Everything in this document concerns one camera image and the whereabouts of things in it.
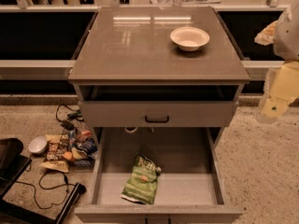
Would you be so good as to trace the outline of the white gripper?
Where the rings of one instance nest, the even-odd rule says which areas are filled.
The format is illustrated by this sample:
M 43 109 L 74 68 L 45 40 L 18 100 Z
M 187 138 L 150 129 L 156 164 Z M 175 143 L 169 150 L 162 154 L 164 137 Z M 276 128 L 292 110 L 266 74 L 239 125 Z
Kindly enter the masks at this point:
M 254 42 L 268 46 L 274 41 L 274 53 L 285 61 L 270 68 L 265 77 L 263 96 L 256 119 L 261 123 L 277 121 L 299 97 L 299 0 L 258 33 Z

